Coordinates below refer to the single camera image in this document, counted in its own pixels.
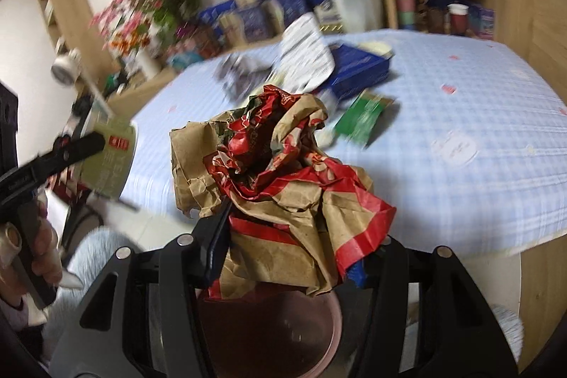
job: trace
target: crumpled paper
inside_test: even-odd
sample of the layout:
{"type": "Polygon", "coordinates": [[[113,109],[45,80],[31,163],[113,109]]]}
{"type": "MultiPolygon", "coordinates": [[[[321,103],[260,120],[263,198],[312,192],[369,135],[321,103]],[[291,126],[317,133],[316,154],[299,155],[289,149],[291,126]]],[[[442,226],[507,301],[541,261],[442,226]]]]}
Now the crumpled paper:
{"type": "Polygon", "coordinates": [[[385,238],[396,209],[363,169],[318,149],[326,118],[313,95],[267,85],[245,108],[170,133],[177,207],[208,216],[227,195],[237,208],[213,298],[240,298],[258,282],[328,292],[385,238]]]}

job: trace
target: hand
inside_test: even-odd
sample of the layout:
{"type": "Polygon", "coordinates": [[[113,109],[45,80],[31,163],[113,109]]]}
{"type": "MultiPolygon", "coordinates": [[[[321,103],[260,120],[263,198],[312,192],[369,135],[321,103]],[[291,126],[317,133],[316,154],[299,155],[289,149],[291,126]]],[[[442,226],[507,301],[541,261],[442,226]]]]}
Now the hand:
{"type": "MultiPolygon", "coordinates": [[[[38,276],[43,276],[48,284],[57,285],[63,276],[61,259],[57,253],[57,234],[47,221],[46,205],[42,202],[38,204],[41,226],[32,246],[32,252],[35,255],[32,271],[38,276]]],[[[17,235],[9,234],[9,239],[17,245],[17,235]]],[[[4,301],[12,306],[19,306],[22,296],[26,293],[27,289],[19,280],[13,267],[2,268],[0,265],[0,296],[4,301]]]]}

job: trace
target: green packet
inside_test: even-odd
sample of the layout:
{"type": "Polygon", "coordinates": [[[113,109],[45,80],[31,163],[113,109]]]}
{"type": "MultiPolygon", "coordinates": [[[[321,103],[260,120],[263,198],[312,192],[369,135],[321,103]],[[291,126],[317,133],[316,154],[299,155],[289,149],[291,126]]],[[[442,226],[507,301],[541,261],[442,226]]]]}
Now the green packet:
{"type": "Polygon", "coordinates": [[[393,103],[391,98],[363,90],[335,125],[335,133],[366,146],[382,111],[393,103]]]}

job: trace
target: metal bolt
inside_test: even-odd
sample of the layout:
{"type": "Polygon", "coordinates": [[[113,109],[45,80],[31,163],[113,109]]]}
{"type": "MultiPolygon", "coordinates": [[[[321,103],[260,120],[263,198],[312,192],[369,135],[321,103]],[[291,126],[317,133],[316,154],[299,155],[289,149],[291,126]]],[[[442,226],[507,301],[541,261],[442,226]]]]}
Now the metal bolt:
{"type": "Polygon", "coordinates": [[[437,249],[437,254],[443,258],[451,258],[453,256],[453,251],[449,247],[439,247],[437,249]]]}
{"type": "Polygon", "coordinates": [[[178,244],[182,247],[193,244],[193,236],[191,234],[182,234],[178,237],[178,244]]]}
{"type": "Polygon", "coordinates": [[[116,258],[127,259],[132,254],[132,251],[128,247],[120,247],[116,251],[116,258]]]}

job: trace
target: flower pot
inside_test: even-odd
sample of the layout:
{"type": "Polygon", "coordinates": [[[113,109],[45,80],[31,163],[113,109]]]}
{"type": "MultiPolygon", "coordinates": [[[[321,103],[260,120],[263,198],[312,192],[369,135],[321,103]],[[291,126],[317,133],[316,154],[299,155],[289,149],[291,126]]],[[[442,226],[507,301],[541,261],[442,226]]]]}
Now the flower pot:
{"type": "Polygon", "coordinates": [[[146,49],[139,49],[136,53],[136,63],[140,65],[142,74],[146,76],[146,80],[153,79],[162,70],[157,60],[154,60],[146,49]]]}
{"type": "Polygon", "coordinates": [[[382,0],[333,0],[347,33],[362,33],[383,27],[382,0]]]}

